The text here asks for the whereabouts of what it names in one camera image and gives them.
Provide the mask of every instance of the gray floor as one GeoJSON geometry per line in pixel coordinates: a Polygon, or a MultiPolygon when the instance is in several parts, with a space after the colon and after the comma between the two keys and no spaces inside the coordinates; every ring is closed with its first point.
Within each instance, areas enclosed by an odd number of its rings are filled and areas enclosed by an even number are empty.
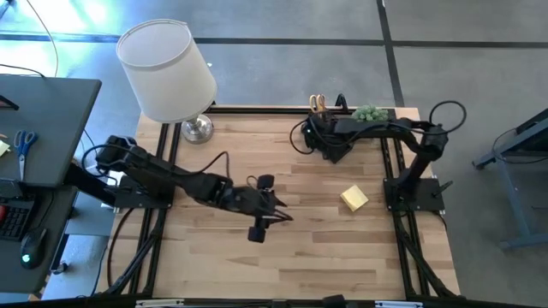
{"type": "MultiPolygon", "coordinates": [[[[175,18],[188,21],[197,37],[382,38],[373,0],[35,2],[46,24],[59,33],[122,34],[137,22],[175,18]],[[59,12],[64,18],[57,18],[59,12]]],[[[384,2],[393,39],[548,41],[543,14],[548,3],[542,0],[384,2]]],[[[24,2],[16,3],[0,20],[0,32],[41,32],[24,2]]],[[[116,59],[115,45],[57,46],[60,76],[103,81],[87,125],[93,139],[98,143],[113,133],[133,134],[140,111],[116,59]]],[[[308,96],[317,92],[333,104],[333,98],[344,92],[352,105],[394,106],[384,47],[209,44],[200,49],[212,64],[220,104],[306,104],[308,96]]],[[[470,299],[547,306],[548,245],[508,252],[498,248],[500,240],[517,236],[509,203],[496,170],[488,167],[478,172],[470,164],[490,150],[501,132],[548,106],[546,49],[395,48],[395,55],[406,106],[418,107],[423,118],[445,99],[457,99],[468,108],[467,123],[450,135],[443,158],[434,164],[443,181],[455,182],[444,193],[444,200],[462,294],[470,299]]],[[[0,59],[45,74],[52,71],[55,61],[47,42],[27,41],[3,41],[0,59]]],[[[434,121],[450,127],[459,116],[448,108],[440,110],[434,121]]],[[[513,172],[532,179],[546,167],[535,165],[513,172]]],[[[540,202],[541,193],[532,193],[536,199],[527,204],[540,202]]],[[[547,225],[545,213],[535,211],[534,215],[540,226],[547,225]]],[[[109,214],[104,216],[111,222],[109,214]]],[[[82,223],[73,222],[75,232],[91,234],[84,218],[80,217],[82,223]]],[[[107,233],[108,225],[103,227],[107,233]]],[[[89,294],[103,248],[101,238],[72,237],[64,258],[74,266],[73,272],[54,276],[45,297],[89,294]]]]}

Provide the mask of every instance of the wooden table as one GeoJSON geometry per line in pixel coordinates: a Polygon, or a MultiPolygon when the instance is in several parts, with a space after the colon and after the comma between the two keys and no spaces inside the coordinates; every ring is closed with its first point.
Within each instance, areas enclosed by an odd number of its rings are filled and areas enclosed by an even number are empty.
{"type": "MultiPolygon", "coordinates": [[[[270,227],[264,244],[252,243],[247,241],[252,217],[196,204],[177,189],[165,224],[154,297],[322,299],[341,293],[347,299],[404,299],[393,221],[384,205],[378,139],[359,140],[334,165],[320,153],[301,155],[289,144],[289,130],[304,115],[209,116],[215,125],[212,139],[203,145],[181,139],[176,164],[197,170],[228,151],[235,185],[246,185],[248,175],[275,175],[277,196],[295,220],[270,227]],[[354,184],[369,202],[353,213],[339,195],[354,184]]],[[[419,112],[398,108],[396,116],[418,120],[419,112]]],[[[154,153],[159,130],[160,124],[141,116],[138,144],[154,153]]],[[[294,139],[306,149],[300,133],[294,139]]],[[[409,165],[414,154],[405,145],[403,151],[409,165]]],[[[397,176],[396,164],[393,169],[397,176]]],[[[208,172],[224,175],[224,159],[208,172]]],[[[114,279],[135,253],[142,215],[143,210],[134,211],[122,228],[112,258],[114,279]]],[[[416,216],[426,260],[448,289],[458,293],[444,225],[431,213],[416,216]]],[[[106,289],[105,262],[98,291],[106,289]]],[[[410,268],[418,290],[416,267],[410,268]]],[[[141,284],[146,271],[145,264],[141,284]]]]}

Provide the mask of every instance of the lamp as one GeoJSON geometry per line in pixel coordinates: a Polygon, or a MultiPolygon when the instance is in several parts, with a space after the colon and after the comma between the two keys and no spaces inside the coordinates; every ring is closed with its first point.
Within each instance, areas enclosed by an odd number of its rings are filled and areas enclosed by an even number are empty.
{"type": "Polygon", "coordinates": [[[145,116],[182,124],[193,144],[213,135],[211,120],[201,115],[215,100],[217,83],[185,22],[153,20],[122,35],[118,59],[145,116]]]}

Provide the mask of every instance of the silver lamp base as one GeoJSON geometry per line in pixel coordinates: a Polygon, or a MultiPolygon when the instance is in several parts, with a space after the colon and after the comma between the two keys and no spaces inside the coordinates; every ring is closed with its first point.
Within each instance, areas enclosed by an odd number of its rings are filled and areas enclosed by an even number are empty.
{"type": "Polygon", "coordinates": [[[198,115],[192,120],[183,122],[181,132],[189,143],[203,144],[213,136],[213,123],[207,116],[198,115]]]}

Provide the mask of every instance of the green plush toy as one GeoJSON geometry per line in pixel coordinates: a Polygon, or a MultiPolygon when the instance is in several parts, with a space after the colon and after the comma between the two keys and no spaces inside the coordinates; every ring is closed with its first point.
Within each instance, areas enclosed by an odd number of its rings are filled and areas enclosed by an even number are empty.
{"type": "Polygon", "coordinates": [[[352,118],[356,121],[387,121],[388,110],[378,109],[375,106],[361,106],[354,111],[352,118]]]}

